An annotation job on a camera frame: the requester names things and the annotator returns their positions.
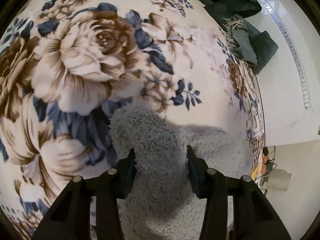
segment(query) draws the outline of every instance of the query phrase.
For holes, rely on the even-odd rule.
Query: folded green garment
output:
[[[260,33],[255,27],[243,19],[261,11],[257,0],[199,0],[205,5],[209,15],[222,27],[228,35],[236,40],[237,46],[231,49],[238,59],[249,61],[256,74],[266,66],[278,49],[269,33]],[[226,19],[241,20],[241,28],[228,28]]]

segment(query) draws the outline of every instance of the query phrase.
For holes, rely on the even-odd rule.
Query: white floor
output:
[[[306,142],[320,138],[320,36],[293,0],[261,0],[260,3],[263,11],[247,20],[260,31],[267,30],[279,45],[276,55],[258,75],[266,145],[284,145],[277,147],[275,162],[278,168],[292,173],[288,191],[269,190],[267,198],[292,240],[299,240],[320,209],[317,162],[320,141]],[[279,17],[292,41],[291,46],[297,51],[300,75],[284,31],[281,32],[270,12]],[[287,145],[298,142],[306,143]]]
[[[266,145],[316,140],[320,125],[320,36],[293,0],[261,0],[260,3],[263,10],[248,21],[260,31],[267,30],[279,46],[258,75]],[[291,46],[297,51],[300,75],[292,51],[270,12],[279,17],[292,41]]]

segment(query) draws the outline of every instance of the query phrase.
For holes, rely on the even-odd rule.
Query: fuzzy fabric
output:
[[[151,109],[134,104],[118,109],[110,126],[118,157],[127,157],[131,148],[136,153],[138,172],[132,191],[119,202],[126,240],[199,239],[206,199],[197,199],[191,189],[188,144],[197,157],[225,176],[240,178],[250,174],[253,157],[248,142],[222,130],[175,130]],[[229,197],[228,223],[232,220]]]

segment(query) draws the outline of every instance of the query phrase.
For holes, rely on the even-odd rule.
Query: silver screw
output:
[[[207,169],[207,173],[210,174],[210,175],[214,175],[214,174],[217,173],[217,170],[214,169],[214,168],[209,168],[209,169]]]
[[[108,174],[110,175],[115,175],[117,173],[117,170],[116,169],[110,169],[108,170]]]
[[[73,177],[72,181],[73,182],[79,182],[79,181],[81,181],[81,179],[82,179],[81,176],[75,176],[75,177]]]
[[[245,182],[250,182],[251,181],[251,177],[249,175],[244,175],[242,177],[242,179],[245,181]]]

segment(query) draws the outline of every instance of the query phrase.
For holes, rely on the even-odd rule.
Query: floral fabric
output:
[[[197,0],[30,0],[0,42],[0,206],[23,239],[73,176],[116,163],[127,103],[261,150],[252,70]]]

